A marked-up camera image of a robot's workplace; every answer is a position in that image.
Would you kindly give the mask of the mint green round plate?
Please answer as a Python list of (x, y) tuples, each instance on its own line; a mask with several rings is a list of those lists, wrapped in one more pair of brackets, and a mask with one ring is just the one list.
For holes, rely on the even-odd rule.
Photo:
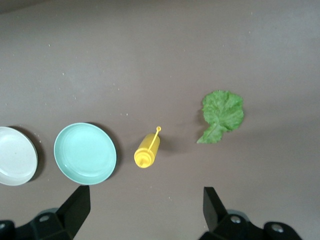
[(55, 139), (53, 154), (60, 171), (81, 185), (104, 182), (117, 164), (117, 151), (110, 136), (86, 122), (63, 128)]

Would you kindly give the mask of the yellow squeeze bottle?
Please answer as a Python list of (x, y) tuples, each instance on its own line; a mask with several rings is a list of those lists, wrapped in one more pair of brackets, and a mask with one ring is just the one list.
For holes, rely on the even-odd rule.
[(162, 128), (160, 126), (157, 126), (155, 133), (147, 134), (135, 151), (134, 161), (139, 168), (148, 168), (155, 162), (161, 142), (159, 137), (159, 133), (161, 130)]

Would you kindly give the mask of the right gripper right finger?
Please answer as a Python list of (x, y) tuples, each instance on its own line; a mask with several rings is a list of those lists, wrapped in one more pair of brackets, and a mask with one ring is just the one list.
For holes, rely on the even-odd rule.
[(243, 212), (227, 210), (213, 187), (203, 188), (202, 210), (208, 231), (199, 240), (303, 240), (283, 222), (269, 221), (259, 228)]

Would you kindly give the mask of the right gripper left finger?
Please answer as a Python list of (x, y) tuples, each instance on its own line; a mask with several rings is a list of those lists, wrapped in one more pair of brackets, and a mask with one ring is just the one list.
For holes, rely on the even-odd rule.
[(59, 208), (44, 210), (24, 225), (0, 220), (0, 240), (73, 240), (90, 211), (90, 187), (81, 185)]

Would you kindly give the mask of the green lettuce leaf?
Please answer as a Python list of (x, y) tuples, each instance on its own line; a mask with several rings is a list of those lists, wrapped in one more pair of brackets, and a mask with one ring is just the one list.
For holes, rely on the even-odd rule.
[(218, 143), (224, 133), (238, 129), (244, 120), (243, 104), (244, 100), (240, 95), (227, 90), (207, 94), (202, 100), (202, 112), (208, 128), (203, 131), (197, 143)]

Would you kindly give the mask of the beige round plate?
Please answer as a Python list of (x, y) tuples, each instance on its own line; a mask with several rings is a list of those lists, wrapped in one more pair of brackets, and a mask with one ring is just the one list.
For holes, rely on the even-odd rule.
[(37, 167), (33, 142), (14, 128), (0, 126), (0, 184), (23, 185), (34, 177)]

